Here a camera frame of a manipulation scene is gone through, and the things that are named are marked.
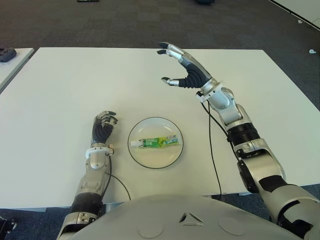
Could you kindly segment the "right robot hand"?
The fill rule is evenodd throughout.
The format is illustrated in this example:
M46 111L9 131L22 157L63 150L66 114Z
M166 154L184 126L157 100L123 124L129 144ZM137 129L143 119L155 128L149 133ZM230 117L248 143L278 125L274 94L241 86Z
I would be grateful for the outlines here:
M159 42L159 55L167 55L175 58L187 72L185 78L172 79L162 77L161 80L169 86L180 88L196 88L200 89L213 77L210 73L188 52L169 42Z

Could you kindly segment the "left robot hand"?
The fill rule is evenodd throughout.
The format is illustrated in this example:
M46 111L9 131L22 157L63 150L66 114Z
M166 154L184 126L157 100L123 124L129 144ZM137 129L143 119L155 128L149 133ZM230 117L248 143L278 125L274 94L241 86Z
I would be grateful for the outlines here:
M118 123L116 113L102 111L95 116L92 126L92 144L105 144Z

